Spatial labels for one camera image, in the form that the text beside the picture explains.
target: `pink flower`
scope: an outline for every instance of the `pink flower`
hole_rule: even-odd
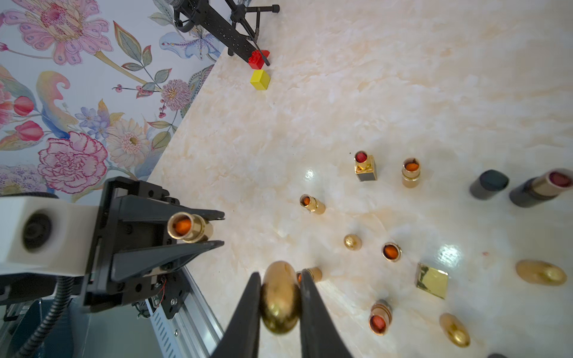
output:
[[[53,57],[59,65],[81,63],[81,51],[95,54],[113,50],[109,39],[101,34],[109,31],[109,23],[99,18],[86,21],[100,12],[95,0],[12,1],[28,11],[7,11],[4,23],[20,24],[22,39],[36,50],[48,50],[56,43]]]
[[[70,139],[48,139],[41,150],[38,172],[48,187],[75,194],[97,184],[107,172],[104,146],[84,133],[70,132]]]
[[[177,111],[191,102],[189,85],[183,80],[171,80],[163,86],[161,97],[172,111]]]
[[[42,128],[33,121],[26,121],[16,126],[16,133],[23,141],[40,140],[44,136]]]
[[[34,102],[26,96],[20,96],[14,101],[14,112],[20,116],[27,116],[34,109]]]
[[[0,128],[12,119],[11,110],[14,109],[14,104],[9,101],[10,98],[12,98],[12,94],[6,91],[0,82]]]

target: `red wire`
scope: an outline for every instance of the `red wire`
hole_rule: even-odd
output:
[[[158,308],[161,305],[161,302],[163,302],[163,300],[165,299],[165,284],[167,283],[167,279],[165,280],[165,282],[163,282],[163,286],[161,287],[161,291],[163,291],[163,297],[161,298],[161,301],[159,301],[159,303],[157,304],[157,306],[155,308]]]

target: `marble table surface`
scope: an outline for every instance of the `marble table surface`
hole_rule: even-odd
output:
[[[226,213],[213,237],[225,245],[189,264],[223,328],[250,274],[284,260],[322,268],[318,290],[355,357],[570,357],[573,280],[531,285],[515,263],[573,275],[573,193],[533,208],[508,194],[573,168],[573,2],[276,1],[259,41],[268,90],[225,51],[150,177],[182,205]],[[359,150],[378,181],[356,178]],[[416,188],[401,183],[409,156],[422,163]],[[482,202],[468,187],[487,169],[511,181]],[[326,212],[304,210],[303,193]],[[343,246],[349,233],[360,251]],[[383,259],[387,241],[399,262]],[[445,300],[414,286],[418,262],[449,273]],[[394,310],[383,337],[367,324],[380,298]],[[469,348],[446,339],[445,312]],[[259,356],[300,356],[299,334],[261,326]]]

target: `tripod stand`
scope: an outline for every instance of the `tripod stand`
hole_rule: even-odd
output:
[[[260,13],[266,11],[278,13],[280,11],[278,5],[246,7],[244,4],[236,5],[233,0],[225,0],[227,5],[231,8],[231,21],[233,22],[233,26],[231,26],[231,24],[209,5],[208,0],[167,0],[167,2],[173,6],[175,27],[179,31],[188,32],[194,26],[201,25],[229,48],[230,56],[236,53],[245,62],[249,62],[249,58],[255,50],[261,52],[257,45]],[[257,26],[255,31],[253,31],[253,28],[250,27],[245,19],[246,13],[254,12],[257,13]],[[181,14],[185,15],[187,20],[181,20],[179,18]],[[240,23],[245,28],[247,35],[237,32],[235,29],[237,23]],[[251,45],[248,40],[253,41],[254,46]],[[262,52],[261,55],[266,65],[269,66],[269,60]]]

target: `yellow block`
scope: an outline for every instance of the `yellow block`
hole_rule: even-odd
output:
[[[265,70],[255,70],[251,77],[251,84],[258,91],[264,91],[269,86],[270,76]]]

